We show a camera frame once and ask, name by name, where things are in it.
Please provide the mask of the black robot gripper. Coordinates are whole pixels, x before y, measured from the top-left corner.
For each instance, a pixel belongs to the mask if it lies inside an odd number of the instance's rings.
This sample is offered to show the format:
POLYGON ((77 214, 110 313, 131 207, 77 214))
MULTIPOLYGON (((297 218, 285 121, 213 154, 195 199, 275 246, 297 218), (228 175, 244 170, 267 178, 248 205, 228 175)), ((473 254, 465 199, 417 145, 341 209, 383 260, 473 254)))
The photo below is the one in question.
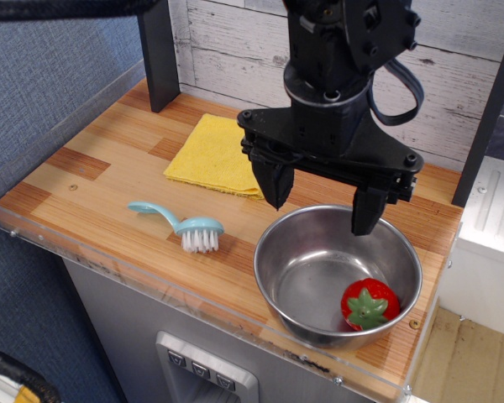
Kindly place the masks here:
POLYGON ((366 97, 339 105, 248 109, 237 117, 243 151, 265 200, 276 210, 287 201, 294 170, 357 186, 351 232, 371 234, 386 202, 408 202, 423 157, 381 129, 366 97))

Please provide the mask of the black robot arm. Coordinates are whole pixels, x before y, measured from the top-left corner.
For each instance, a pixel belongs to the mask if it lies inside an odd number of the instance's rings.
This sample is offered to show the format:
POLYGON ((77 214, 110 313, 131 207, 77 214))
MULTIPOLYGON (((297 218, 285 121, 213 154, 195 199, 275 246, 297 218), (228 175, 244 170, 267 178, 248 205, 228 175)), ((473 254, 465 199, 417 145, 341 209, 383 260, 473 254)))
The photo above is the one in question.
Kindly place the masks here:
POLYGON ((423 158, 386 133, 417 109, 381 113, 373 81, 379 69, 424 99, 418 79, 398 56, 416 47, 420 16, 408 1, 288 1, 290 59, 286 108, 245 110, 241 145, 273 207, 290 195, 303 170, 355 187, 352 233, 372 232, 387 204, 409 201, 423 158))

